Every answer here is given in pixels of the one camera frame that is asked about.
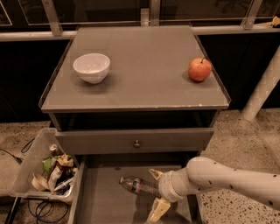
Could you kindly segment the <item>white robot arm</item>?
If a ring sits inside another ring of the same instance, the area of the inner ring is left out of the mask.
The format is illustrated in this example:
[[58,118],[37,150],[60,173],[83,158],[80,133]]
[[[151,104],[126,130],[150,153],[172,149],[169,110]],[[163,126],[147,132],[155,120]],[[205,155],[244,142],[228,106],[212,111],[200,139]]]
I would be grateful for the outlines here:
[[188,196],[199,202],[202,224],[279,224],[280,116],[278,108],[263,107],[279,67],[277,51],[245,108],[220,114],[207,153],[178,171],[150,170],[161,193],[149,214],[157,224]]

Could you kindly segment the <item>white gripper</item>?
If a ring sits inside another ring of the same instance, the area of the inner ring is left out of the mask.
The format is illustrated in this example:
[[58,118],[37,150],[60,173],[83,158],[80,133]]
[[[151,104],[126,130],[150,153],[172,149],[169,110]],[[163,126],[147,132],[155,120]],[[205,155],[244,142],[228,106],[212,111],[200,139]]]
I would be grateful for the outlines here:
[[174,171],[162,173],[161,171],[150,168],[148,172],[155,180],[158,180],[158,191],[163,197],[163,199],[154,199],[151,211],[147,218],[148,224],[155,224],[169,210],[171,203],[182,200],[183,197],[174,190],[172,185],[172,175],[174,174]]

